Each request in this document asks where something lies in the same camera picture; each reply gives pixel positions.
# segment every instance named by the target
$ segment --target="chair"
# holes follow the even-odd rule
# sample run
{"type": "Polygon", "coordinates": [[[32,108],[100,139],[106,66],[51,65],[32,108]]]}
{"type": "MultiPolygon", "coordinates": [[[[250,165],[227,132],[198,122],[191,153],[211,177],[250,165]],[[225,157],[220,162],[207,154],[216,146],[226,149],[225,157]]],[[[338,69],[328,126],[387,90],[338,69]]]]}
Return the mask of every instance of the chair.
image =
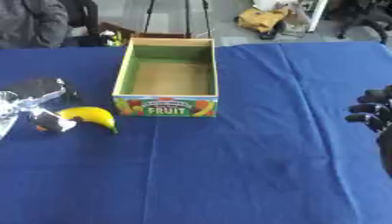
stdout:
{"type": "Polygon", "coordinates": [[[73,28],[87,28],[88,36],[97,37],[98,28],[98,5],[93,0],[59,0],[68,12],[68,24],[73,28]]]}
{"type": "Polygon", "coordinates": [[[388,15],[385,7],[383,7],[384,1],[382,0],[346,0],[343,4],[329,14],[335,14],[337,12],[344,12],[345,16],[349,16],[351,19],[343,24],[340,32],[337,35],[338,39],[344,39],[348,29],[354,25],[366,25],[373,28],[381,37],[381,43],[386,44],[388,35],[385,30],[392,29],[392,17],[388,15]],[[382,27],[378,22],[384,22],[388,25],[382,27]]]}

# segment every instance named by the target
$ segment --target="yellow bag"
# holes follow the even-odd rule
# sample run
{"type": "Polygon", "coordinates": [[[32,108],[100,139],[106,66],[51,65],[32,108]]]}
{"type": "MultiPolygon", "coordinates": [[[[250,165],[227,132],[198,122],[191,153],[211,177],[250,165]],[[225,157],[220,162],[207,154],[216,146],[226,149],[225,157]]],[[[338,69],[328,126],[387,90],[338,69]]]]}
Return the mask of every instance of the yellow bag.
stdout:
{"type": "Polygon", "coordinates": [[[279,10],[262,11],[257,8],[245,10],[238,17],[238,25],[243,28],[267,32],[280,20],[289,15],[289,7],[284,6],[279,10]]]}

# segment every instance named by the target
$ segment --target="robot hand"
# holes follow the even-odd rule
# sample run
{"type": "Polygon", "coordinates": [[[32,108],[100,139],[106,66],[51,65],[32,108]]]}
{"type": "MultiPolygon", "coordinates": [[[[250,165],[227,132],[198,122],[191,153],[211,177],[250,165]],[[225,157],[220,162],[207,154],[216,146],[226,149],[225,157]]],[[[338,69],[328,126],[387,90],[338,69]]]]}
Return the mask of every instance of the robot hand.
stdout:
{"type": "Polygon", "coordinates": [[[350,123],[365,123],[372,131],[380,133],[377,143],[381,150],[384,169],[392,177],[392,85],[383,90],[366,90],[357,105],[349,108],[350,123]]]}

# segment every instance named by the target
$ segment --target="tripod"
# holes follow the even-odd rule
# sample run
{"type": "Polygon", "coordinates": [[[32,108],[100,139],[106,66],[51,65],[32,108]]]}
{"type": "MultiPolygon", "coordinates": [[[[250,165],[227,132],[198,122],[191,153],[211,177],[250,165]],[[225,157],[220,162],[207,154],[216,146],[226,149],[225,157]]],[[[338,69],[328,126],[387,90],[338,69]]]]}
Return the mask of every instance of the tripod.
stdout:
{"type": "MultiPolygon", "coordinates": [[[[207,34],[208,37],[211,38],[211,26],[210,26],[210,20],[208,16],[208,1],[207,0],[201,0],[203,4],[203,10],[204,10],[204,16],[206,18],[206,28],[207,28],[207,34]]],[[[144,33],[146,33],[149,29],[150,26],[150,21],[151,21],[151,15],[152,12],[154,11],[154,6],[155,6],[156,0],[151,0],[150,1],[150,6],[149,9],[147,10],[147,21],[145,23],[144,27],[144,33]]],[[[187,39],[192,38],[192,33],[191,33],[191,13],[190,13],[190,3],[189,0],[185,0],[185,37],[187,39]]]]}

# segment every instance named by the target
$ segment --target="floor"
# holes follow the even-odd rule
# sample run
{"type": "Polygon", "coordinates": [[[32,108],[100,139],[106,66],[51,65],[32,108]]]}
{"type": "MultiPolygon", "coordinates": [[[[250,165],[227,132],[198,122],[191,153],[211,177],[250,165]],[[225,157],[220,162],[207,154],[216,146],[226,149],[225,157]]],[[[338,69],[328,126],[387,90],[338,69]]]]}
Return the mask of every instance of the floor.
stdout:
{"type": "MultiPolygon", "coordinates": [[[[100,7],[100,20],[121,25],[141,32],[144,29],[149,0],[95,0],[100,7]]],[[[155,0],[149,32],[184,32],[185,0],[155,0]]],[[[195,38],[206,38],[207,28],[201,0],[191,2],[191,27],[195,38]]],[[[211,30],[217,46],[270,42],[338,42],[379,41],[379,36],[367,27],[354,27],[346,39],[335,38],[340,23],[320,21],[314,33],[302,38],[279,35],[273,41],[260,40],[257,35],[240,27],[233,21],[241,11],[252,5],[251,0],[208,0],[211,30]]]]}

